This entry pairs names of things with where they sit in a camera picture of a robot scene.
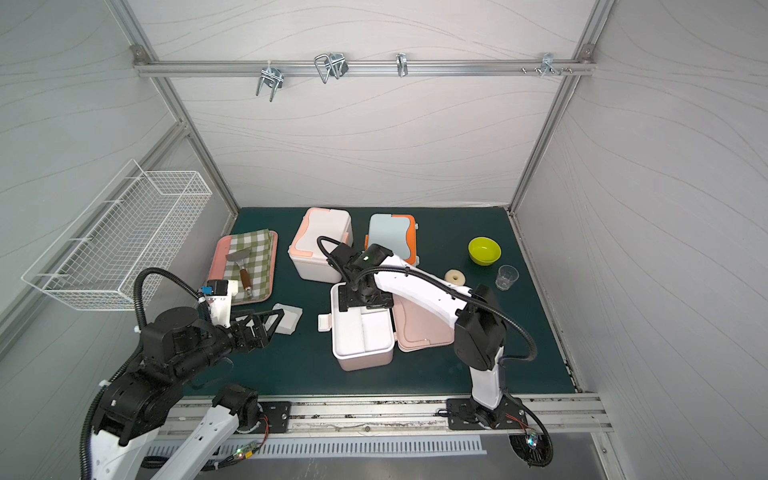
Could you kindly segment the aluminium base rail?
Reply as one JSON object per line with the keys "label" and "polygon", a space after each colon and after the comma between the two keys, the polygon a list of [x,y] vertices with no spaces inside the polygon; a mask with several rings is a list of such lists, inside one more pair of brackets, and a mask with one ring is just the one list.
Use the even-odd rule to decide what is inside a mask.
{"label": "aluminium base rail", "polygon": [[[614,431],[595,393],[518,397],[551,435]],[[446,395],[259,397],[261,402],[291,404],[283,438],[452,435],[448,420],[436,415],[447,399]]]}

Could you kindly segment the aluminium crossbar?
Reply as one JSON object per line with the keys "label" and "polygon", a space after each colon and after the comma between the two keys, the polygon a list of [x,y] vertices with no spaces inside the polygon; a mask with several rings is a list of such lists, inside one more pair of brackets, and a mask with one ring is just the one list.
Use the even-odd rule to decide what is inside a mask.
{"label": "aluminium crossbar", "polygon": [[[406,77],[501,77],[528,76],[520,72],[521,67],[529,69],[540,64],[541,59],[528,60],[408,60]],[[348,60],[350,78],[397,78],[395,59]],[[555,59],[555,64],[570,67],[568,76],[591,75],[597,69],[594,62]],[[193,77],[257,77],[262,68],[271,65],[282,71],[286,78],[317,78],[319,76],[312,60],[288,61],[157,61],[136,64],[138,75],[146,78],[193,78]]]}

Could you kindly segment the green bowl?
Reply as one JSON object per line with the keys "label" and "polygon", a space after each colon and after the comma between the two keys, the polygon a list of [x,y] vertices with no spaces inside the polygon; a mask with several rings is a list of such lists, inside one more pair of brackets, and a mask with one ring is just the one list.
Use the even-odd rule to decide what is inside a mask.
{"label": "green bowl", "polygon": [[488,237],[475,237],[468,243],[470,259],[479,266],[491,266],[502,256],[500,245]]}

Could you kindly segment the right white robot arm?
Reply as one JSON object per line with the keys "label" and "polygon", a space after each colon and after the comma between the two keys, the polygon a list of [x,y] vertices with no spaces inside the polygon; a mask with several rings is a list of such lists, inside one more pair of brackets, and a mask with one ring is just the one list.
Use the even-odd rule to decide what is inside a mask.
{"label": "right white robot arm", "polygon": [[531,362],[538,349],[531,335],[500,309],[486,286],[459,287],[409,265],[390,249],[372,244],[356,252],[330,238],[317,240],[321,254],[340,275],[331,288],[331,311],[318,328],[332,333],[332,351],[345,371],[384,365],[395,344],[393,308],[407,300],[437,317],[453,334],[453,349],[468,367],[472,390],[467,398],[449,399],[437,416],[452,430],[497,430],[511,427],[513,452],[530,467],[543,468],[554,458],[545,424],[504,385],[504,365],[511,361],[505,345],[514,330],[527,350],[519,362]]}

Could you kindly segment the blue orange first aid kit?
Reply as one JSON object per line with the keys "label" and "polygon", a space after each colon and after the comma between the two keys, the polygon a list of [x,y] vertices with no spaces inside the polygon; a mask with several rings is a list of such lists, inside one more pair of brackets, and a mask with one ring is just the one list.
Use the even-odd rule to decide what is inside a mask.
{"label": "blue orange first aid kit", "polygon": [[365,248],[378,244],[391,250],[409,265],[417,266],[418,224],[409,214],[376,213],[369,219]]}

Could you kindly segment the pink first aid kit box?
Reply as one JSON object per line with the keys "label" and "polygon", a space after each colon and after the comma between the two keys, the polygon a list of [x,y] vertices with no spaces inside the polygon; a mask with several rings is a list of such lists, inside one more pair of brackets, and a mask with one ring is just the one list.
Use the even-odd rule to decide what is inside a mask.
{"label": "pink first aid kit box", "polygon": [[332,333],[332,353],[345,371],[384,366],[396,348],[409,353],[448,346],[454,333],[438,316],[417,304],[394,298],[390,309],[349,307],[343,311],[344,284],[330,290],[331,312],[318,317],[318,330]]}

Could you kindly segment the clear plastic cup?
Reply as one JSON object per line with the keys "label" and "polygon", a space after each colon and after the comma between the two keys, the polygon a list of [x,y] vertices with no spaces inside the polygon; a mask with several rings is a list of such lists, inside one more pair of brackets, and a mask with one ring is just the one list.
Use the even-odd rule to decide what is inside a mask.
{"label": "clear plastic cup", "polygon": [[500,291],[508,291],[518,280],[520,273],[512,265],[502,265],[497,271],[495,286]]}

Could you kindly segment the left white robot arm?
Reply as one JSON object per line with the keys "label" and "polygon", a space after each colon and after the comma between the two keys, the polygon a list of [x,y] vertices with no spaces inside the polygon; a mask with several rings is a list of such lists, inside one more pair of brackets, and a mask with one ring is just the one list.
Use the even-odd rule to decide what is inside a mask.
{"label": "left white robot arm", "polygon": [[[158,275],[191,295],[196,304],[168,309],[153,322],[146,317],[143,287]],[[215,315],[211,303],[226,298],[223,280],[194,289],[159,267],[142,270],[133,284],[139,340],[118,370],[99,385],[79,438],[83,479],[132,479],[140,468],[154,468],[162,479],[193,479],[202,471],[237,465],[263,449],[252,441],[221,460],[214,453],[233,434],[270,432],[269,415],[256,391],[239,384],[224,386],[202,420],[170,456],[148,453],[170,410],[183,397],[185,385],[234,352],[266,347],[285,312],[274,309]]]}

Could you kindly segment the white gauze packet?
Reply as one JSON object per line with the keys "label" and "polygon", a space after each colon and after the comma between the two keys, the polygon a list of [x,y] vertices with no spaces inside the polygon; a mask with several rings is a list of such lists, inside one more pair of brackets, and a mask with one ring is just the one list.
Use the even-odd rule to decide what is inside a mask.
{"label": "white gauze packet", "polygon": [[283,316],[281,317],[280,321],[277,321],[277,315],[272,315],[266,324],[266,328],[270,329],[272,326],[275,326],[275,332],[277,334],[292,335],[295,332],[299,320],[303,314],[303,309],[300,307],[284,305],[281,303],[275,303],[272,309],[282,310]]}

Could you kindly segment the white kit tray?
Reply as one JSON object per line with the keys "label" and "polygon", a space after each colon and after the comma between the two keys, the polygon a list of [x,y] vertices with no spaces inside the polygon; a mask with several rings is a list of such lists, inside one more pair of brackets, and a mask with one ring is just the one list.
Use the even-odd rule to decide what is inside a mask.
{"label": "white kit tray", "polygon": [[389,354],[395,346],[390,309],[350,308],[338,310],[335,295],[343,283],[331,287],[332,351],[339,361]]}

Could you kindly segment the metal hook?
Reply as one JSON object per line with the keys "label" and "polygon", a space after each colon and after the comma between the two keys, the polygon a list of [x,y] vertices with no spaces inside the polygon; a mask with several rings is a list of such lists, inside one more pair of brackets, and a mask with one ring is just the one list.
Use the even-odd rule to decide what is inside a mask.
{"label": "metal hook", "polygon": [[314,58],[314,66],[323,84],[327,84],[330,78],[342,78],[349,70],[343,53],[321,53]]}
{"label": "metal hook", "polygon": [[545,53],[541,58],[540,64],[532,69],[521,67],[520,72],[523,75],[537,75],[539,77],[546,76],[568,76],[573,73],[570,67],[557,66],[555,64],[555,58],[551,53]]}
{"label": "metal hook", "polygon": [[397,75],[399,78],[405,78],[408,75],[408,60],[405,53],[397,53],[395,57]]}
{"label": "metal hook", "polygon": [[269,101],[273,102],[277,91],[283,87],[283,84],[284,74],[282,71],[268,65],[260,71],[255,95],[259,96],[262,92],[268,92]]}

